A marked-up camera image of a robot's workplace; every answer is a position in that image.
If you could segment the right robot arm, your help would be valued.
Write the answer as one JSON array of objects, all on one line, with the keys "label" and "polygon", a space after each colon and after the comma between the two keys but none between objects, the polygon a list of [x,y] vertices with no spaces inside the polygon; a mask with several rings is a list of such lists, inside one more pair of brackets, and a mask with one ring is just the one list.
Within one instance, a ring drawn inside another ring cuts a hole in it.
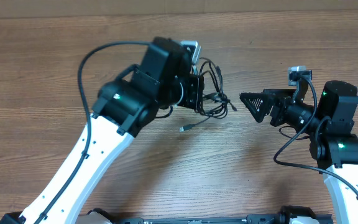
[{"label": "right robot arm", "polygon": [[[277,164],[315,170],[323,175],[338,223],[358,223],[358,137],[352,133],[358,105],[357,88],[343,81],[326,82],[321,97],[307,105],[307,90],[314,90],[309,78],[291,80],[296,89],[264,89],[241,93],[240,99],[256,122],[271,116],[274,127],[289,125],[296,133],[273,157]],[[310,154],[316,166],[278,160],[299,135],[307,134]]]}]

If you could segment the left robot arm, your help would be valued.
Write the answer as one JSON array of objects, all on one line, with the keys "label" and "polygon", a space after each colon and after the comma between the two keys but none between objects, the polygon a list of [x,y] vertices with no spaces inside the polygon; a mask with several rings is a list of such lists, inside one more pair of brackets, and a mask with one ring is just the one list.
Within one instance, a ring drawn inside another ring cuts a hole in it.
[{"label": "left robot arm", "polygon": [[5,214],[2,223],[76,222],[108,167],[159,110],[200,110],[199,43],[156,37],[146,48],[140,64],[104,84],[94,105],[85,106],[85,128],[42,193],[23,211]]}]

